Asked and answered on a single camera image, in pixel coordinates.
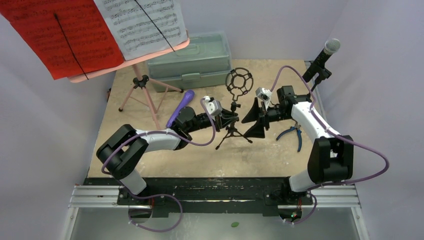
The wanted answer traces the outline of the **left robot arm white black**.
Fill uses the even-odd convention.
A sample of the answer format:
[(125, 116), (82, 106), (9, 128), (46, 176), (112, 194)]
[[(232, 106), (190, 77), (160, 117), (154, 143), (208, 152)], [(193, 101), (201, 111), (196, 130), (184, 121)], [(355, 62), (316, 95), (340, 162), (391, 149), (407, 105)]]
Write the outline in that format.
[(143, 154), (184, 148), (192, 140), (191, 132), (211, 127), (213, 132), (229, 126), (239, 119), (238, 114), (223, 109), (212, 120), (207, 113), (196, 114), (190, 106), (183, 107), (171, 126), (164, 130), (145, 131), (133, 128), (130, 124), (122, 125), (96, 152), (96, 157), (103, 163), (103, 170), (120, 181), (129, 191), (129, 197), (138, 205), (149, 199), (147, 183), (136, 171), (136, 165)]

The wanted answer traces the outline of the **red sheet music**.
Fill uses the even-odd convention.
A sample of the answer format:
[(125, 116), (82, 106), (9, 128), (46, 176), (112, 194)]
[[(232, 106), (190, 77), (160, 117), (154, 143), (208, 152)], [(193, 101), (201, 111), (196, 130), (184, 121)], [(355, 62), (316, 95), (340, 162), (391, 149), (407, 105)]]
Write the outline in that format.
[(92, 0), (2, 0), (0, 13), (54, 80), (86, 75), (124, 62)]

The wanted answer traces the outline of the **black desktop mic stand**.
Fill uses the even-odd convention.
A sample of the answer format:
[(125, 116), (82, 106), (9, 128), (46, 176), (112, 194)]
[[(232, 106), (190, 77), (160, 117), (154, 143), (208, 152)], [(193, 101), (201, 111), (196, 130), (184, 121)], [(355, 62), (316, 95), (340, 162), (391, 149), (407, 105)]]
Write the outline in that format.
[(307, 83), (313, 80), (313, 86), (310, 89), (310, 91), (313, 92), (317, 85), (328, 79), (331, 75), (332, 72), (329, 71), (324, 65), (319, 65), (312, 61), (310, 62), (310, 66), (307, 68), (302, 77)]

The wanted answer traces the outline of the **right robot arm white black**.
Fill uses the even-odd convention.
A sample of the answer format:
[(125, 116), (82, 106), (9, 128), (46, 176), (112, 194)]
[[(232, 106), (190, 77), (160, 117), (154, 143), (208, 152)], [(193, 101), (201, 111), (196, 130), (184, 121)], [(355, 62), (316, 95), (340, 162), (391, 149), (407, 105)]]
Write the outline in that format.
[(280, 191), (284, 202), (294, 203), (300, 198), (301, 192), (315, 185), (340, 182), (352, 177), (352, 138), (345, 135), (339, 139), (336, 137), (337, 131), (330, 134), (331, 126), (316, 113), (308, 94), (296, 95), (291, 85), (283, 86), (277, 90), (279, 103), (275, 106), (270, 106), (270, 90), (259, 87), (255, 94), (252, 108), (241, 121), (243, 124), (254, 123), (245, 132), (245, 137), (263, 139), (270, 123), (293, 120), (300, 124), (313, 143), (306, 170), (290, 176), (286, 181), (287, 186)]

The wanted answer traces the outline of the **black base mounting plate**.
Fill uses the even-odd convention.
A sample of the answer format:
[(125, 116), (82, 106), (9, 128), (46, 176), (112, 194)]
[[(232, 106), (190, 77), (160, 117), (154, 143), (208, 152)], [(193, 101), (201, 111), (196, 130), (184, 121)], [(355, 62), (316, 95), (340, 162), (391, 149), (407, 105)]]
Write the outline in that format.
[(146, 177), (147, 187), (137, 197), (113, 178), (90, 177), (90, 187), (116, 187), (117, 205), (147, 207), (154, 218), (171, 213), (261, 214), (300, 219), (302, 205), (313, 206), (306, 192), (291, 192), (287, 177)]

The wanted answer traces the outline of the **pink music stand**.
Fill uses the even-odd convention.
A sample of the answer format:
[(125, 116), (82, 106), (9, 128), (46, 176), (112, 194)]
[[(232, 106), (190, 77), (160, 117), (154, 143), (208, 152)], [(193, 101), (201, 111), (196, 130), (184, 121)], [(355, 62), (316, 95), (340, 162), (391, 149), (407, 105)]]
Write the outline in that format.
[[(134, 58), (134, 59), (131, 59), (131, 60), (126, 60), (122, 64), (115, 66), (115, 67), (105, 68), (105, 69), (101, 69), (101, 70), (97, 70), (97, 71), (92, 71), (92, 72), (88, 72), (88, 73), (83, 73), (83, 74), (71, 76), (68, 79), (72, 83), (80, 83), (80, 82), (83, 82), (83, 81), (86, 81), (86, 80), (89, 80), (89, 79), (92, 79), (92, 78), (96, 78), (96, 77), (99, 77), (99, 76), (102, 76), (102, 75), (105, 75), (105, 74), (108, 74), (108, 73), (111, 73), (111, 72), (114, 72), (114, 71), (117, 71), (117, 70), (120, 70), (120, 69), (123, 69), (123, 68), (126, 68), (126, 67), (132, 67), (133, 72), (135, 73), (137, 79), (141, 80), (143, 75), (142, 75), (142, 71), (138, 67), (139, 63), (145, 62), (147, 60), (150, 60), (150, 59), (153, 59), (153, 58), (156, 58), (156, 57), (159, 57), (159, 56), (163, 56), (163, 55), (171, 53), (171, 52), (175, 52), (177, 50), (184, 49), (189, 45), (189, 43), (190, 43), (190, 39), (188, 38), (187, 40), (183, 41), (182, 43), (180, 43), (176, 46), (173, 46), (171, 48), (167, 48), (165, 50), (150, 53), (150, 54), (147, 54), (147, 55), (144, 55), (144, 56), (141, 56), (141, 57), (138, 57), (138, 58)], [(164, 92), (158, 106), (155, 106), (155, 104), (154, 104), (154, 102), (151, 98), (150, 92), (147, 89), (148, 83), (165, 87), (165, 92)], [(135, 100), (135, 101), (137, 101), (137, 102), (148, 107), (148, 109), (150, 110), (152, 120), (155, 124), (155, 127), (158, 130), (160, 130), (162, 127), (160, 126), (160, 124), (158, 122), (157, 113), (158, 113), (158, 110), (160, 109), (160, 107), (162, 106), (163, 100), (165, 99), (167, 93), (170, 90), (173, 90), (173, 91), (179, 92), (179, 93), (183, 93), (184, 90), (181, 89), (181, 88), (163, 83), (161, 81), (149, 78), (148, 81), (146, 81), (145, 83), (143, 83), (140, 86), (140, 88), (143, 92), (143, 95), (146, 99), (146, 102), (142, 102), (142, 101), (132, 97), (132, 93), (136, 88), (137, 88), (137, 85), (134, 83), (130, 87), (130, 90), (128, 91), (126, 97), (124, 98), (124, 100), (123, 100), (122, 104), (120, 105), (120, 107), (118, 108), (118, 110), (123, 111), (126, 103), (128, 102), (128, 99), (133, 99), (133, 100)]]

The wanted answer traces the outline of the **black silver microphone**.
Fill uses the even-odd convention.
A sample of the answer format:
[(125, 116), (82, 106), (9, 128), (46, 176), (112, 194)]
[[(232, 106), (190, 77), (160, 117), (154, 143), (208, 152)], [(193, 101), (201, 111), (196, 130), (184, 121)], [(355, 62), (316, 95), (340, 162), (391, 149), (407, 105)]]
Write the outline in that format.
[(338, 52), (340, 47), (341, 42), (338, 39), (328, 39), (325, 42), (322, 51), (312, 61), (306, 72), (303, 74), (303, 79), (308, 83), (316, 74), (318, 74), (317, 79), (320, 81), (328, 79), (332, 73), (325, 67), (325, 64), (333, 54)]

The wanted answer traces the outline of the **aluminium frame rail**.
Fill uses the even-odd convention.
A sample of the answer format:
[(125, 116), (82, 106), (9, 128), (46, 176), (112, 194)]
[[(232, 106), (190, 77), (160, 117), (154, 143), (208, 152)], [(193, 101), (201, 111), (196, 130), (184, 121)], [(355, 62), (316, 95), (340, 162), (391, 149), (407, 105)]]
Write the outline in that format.
[[(68, 208), (128, 208), (119, 205), (119, 186), (77, 185), (72, 191)], [(351, 185), (325, 186), (308, 194), (315, 196), (318, 208), (359, 208), (361, 206), (356, 187)]]

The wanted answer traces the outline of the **purple toy microphone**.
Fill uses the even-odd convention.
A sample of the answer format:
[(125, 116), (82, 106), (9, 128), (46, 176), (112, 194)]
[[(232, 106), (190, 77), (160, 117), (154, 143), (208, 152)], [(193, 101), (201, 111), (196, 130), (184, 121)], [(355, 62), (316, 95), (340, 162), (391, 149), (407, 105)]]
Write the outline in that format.
[(195, 92), (192, 89), (187, 90), (175, 110), (173, 111), (172, 115), (169, 117), (166, 128), (170, 128), (177, 118), (177, 116), (180, 113), (180, 110), (186, 107), (195, 97)]

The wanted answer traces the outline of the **white sheet music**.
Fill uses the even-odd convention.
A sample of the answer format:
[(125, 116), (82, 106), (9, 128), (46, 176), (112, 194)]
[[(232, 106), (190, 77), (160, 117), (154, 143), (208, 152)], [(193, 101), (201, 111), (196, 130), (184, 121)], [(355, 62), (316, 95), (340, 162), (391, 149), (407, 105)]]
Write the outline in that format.
[(188, 39), (178, 0), (96, 0), (126, 61), (175, 50)]

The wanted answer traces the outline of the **black tripod mic stand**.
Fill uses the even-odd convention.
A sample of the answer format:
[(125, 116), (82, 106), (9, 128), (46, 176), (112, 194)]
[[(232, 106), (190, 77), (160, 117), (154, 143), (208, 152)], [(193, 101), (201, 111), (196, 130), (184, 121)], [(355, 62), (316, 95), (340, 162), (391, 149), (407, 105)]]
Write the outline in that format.
[[(237, 108), (241, 107), (240, 103), (237, 103), (238, 98), (247, 95), (253, 87), (254, 78), (251, 72), (244, 67), (236, 67), (232, 69), (226, 75), (225, 87), (227, 91), (232, 95), (232, 102), (230, 104), (230, 110), (236, 112)], [(235, 127), (235, 123), (231, 123), (225, 128), (227, 130), (226, 135), (222, 138), (221, 142), (215, 147), (218, 150), (225, 139), (242, 137), (247, 140), (248, 143), (252, 144), (253, 141), (244, 137), (244, 135), (238, 131)]]

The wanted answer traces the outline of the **green plastic storage box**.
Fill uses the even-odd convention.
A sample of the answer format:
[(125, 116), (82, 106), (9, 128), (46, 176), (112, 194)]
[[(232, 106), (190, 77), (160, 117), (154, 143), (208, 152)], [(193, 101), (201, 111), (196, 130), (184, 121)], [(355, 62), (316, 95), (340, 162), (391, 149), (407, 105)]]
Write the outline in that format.
[(196, 33), (189, 38), (187, 47), (148, 60), (148, 76), (182, 90), (224, 85), (233, 69), (225, 32)]

